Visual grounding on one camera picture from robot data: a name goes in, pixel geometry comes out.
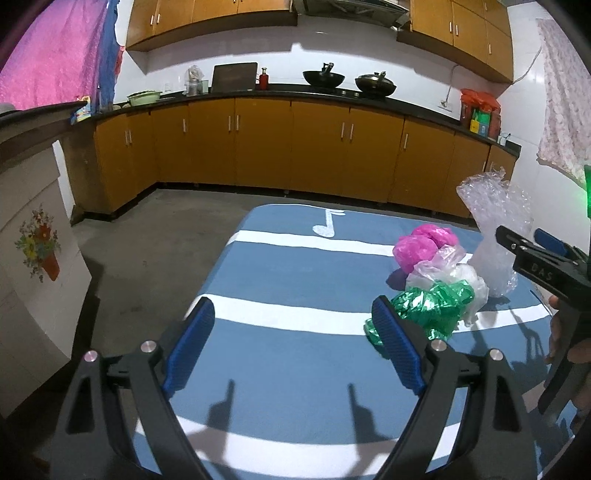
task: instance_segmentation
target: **red bottle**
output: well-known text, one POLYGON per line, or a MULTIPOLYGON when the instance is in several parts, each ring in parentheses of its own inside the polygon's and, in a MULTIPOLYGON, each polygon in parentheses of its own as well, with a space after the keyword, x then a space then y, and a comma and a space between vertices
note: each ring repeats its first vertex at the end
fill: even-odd
POLYGON ((259 90, 266 90, 269 85, 269 76, 267 75, 267 69, 263 68, 262 73, 259 75, 259 90))

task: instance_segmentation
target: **pink plastic bag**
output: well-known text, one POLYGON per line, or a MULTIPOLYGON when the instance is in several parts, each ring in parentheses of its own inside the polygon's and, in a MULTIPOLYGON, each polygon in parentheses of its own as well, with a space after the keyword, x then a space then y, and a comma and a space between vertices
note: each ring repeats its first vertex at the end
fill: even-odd
POLYGON ((436 243, 437 248, 441 248, 443 245, 455 247, 458 244, 457 236, 452 232, 452 229, 430 223, 416 227, 412 235, 422 235, 430 238, 436 243))
POLYGON ((422 235, 402 236, 392 251, 402 271, 409 274, 422 260, 432 260, 437 253, 437 245, 430 238, 422 235))

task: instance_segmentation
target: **concrete floor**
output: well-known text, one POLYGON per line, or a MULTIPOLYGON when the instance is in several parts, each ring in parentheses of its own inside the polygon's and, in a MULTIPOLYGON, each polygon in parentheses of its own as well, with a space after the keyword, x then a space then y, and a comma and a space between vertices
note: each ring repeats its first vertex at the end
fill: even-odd
MULTIPOLYGON (((344 205, 320 200, 326 198, 156 190, 117 220, 85 219, 74 225, 100 300, 98 309, 91 310, 96 316, 92 348, 104 355, 126 353, 146 339, 158 339, 170 322, 182 319, 230 236, 259 205, 306 203, 429 220, 409 211, 374 209, 370 202, 344 205)), ((25 448, 46 460, 63 394, 63 387, 50 389, 9 417, 25 448)), ((132 427, 131 395, 122 401, 132 427)))

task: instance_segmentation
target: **kitchen cabinet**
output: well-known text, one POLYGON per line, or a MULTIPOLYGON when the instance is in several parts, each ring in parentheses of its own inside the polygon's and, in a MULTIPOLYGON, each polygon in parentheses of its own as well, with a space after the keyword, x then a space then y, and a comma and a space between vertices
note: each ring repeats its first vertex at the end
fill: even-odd
POLYGON ((349 108, 292 102, 290 189, 341 195, 349 108))
POLYGON ((235 121, 238 185, 288 189, 293 130, 291 102, 237 98, 235 121))
POLYGON ((484 0, 484 10, 484 18, 486 21, 510 37, 511 25, 509 24, 507 7, 498 0, 484 0))
POLYGON ((154 35, 154 24, 158 0, 134 0, 127 29, 127 46, 154 35))
POLYGON ((403 126, 401 116, 351 109, 345 131, 343 196, 388 201, 403 126))
POLYGON ((236 0, 195 0, 193 22, 236 15, 236 0))
POLYGON ((513 41, 494 25, 486 22, 488 37, 487 64, 513 81, 513 41))
POLYGON ((160 108, 151 116, 160 181, 196 183, 197 167, 189 145, 189 107, 160 108))
POLYGON ((239 0, 238 13, 289 10, 290 0, 239 0))
POLYGON ((456 134, 454 138, 452 163, 447 173, 447 179, 438 212, 449 213, 458 217, 468 218, 469 210, 457 195, 456 187, 466 178, 484 171, 488 160, 490 147, 478 140, 456 134))
POLYGON ((191 23, 196 0, 160 0, 154 21, 154 35, 191 23))
POLYGON ((451 0, 413 0, 413 32, 419 32, 453 45, 451 0))
POLYGON ((149 112, 127 115, 128 148, 138 192, 158 181, 158 166, 154 150, 154 129, 149 112))
POLYGON ((198 165, 195 182, 236 184, 234 98, 203 100, 189 105, 190 149, 198 165))
POLYGON ((447 128, 406 119, 394 185, 388 200, 437 210, 452 162, 454 133, 447 128))
POLYGON ((453 3, 453 46, 485 62, 488 58, 486 22, 474 12, 453 3))
POLYGON ((486 171, 499 170, 501 167, 505 169, 504 180, 510 180, 513 176, 513 169, 517 159, 509 152, 492 145, 491 152, 488 155, 488 163, 486 164, 486 171))
POLYGON ((133 199, 138 191, 128 138, 125 115, 114 116, 96 126, 97 161, 108 207, 112 212, 133 199))
POLYGON ((471 12, 474 12, 479 17, 484 18, 484 2, 482 0, 453 0, 456 4, 459 4, 471 12))

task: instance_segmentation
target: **blue tablecloth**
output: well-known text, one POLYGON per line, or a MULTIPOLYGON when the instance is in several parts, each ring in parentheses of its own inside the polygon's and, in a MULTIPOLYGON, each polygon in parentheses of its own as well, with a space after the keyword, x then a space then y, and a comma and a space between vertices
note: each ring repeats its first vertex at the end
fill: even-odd
MULTIPOLYGON (((216 324, 186 388, 171 399, 214 479, 377 473, 417 399, 369 343, 363 321, 375 297, 404 288, 392 275, 392 246, 421 223, 305 205, 265 205, 244 219, 197 295, 213 300, 216 324)), ((451 228, 467 252, 482 239, 451 228)), ((523 393, 547 374, 550 317, 534 292, 520 277, 516 290, 482 309, 478 327, 449 342, 477 355, 501 349, 523 393)), ((465 395, 458 390, 431 468, 447 460, 465 395)), ((536 409, 529 413, 539 471, 568 441, 573 416, 569 405, 547 427, 536 409)), ((157 471, 138 432, 138 457, 157 471)))

